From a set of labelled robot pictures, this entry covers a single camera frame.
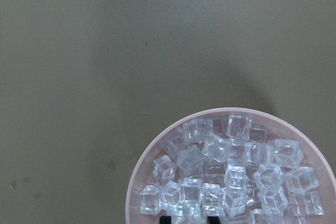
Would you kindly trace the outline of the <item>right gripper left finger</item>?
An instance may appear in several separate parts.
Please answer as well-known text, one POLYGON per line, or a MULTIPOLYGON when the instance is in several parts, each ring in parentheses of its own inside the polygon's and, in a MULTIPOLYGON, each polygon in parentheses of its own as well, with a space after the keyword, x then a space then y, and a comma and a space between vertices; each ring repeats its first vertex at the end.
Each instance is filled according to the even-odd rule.
POLYGON ((171 216, 161 216, 160 217, 160 224, 171 224, 172 217, 171 216))

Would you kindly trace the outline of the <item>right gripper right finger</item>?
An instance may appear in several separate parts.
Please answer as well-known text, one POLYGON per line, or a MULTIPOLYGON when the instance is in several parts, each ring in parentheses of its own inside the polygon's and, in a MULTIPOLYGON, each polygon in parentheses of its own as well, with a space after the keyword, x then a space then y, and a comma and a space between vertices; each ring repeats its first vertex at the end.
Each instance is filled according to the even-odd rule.
POLYGON ((208 216, 207 223, 208 224, 220 224, 219 216, 208 216))

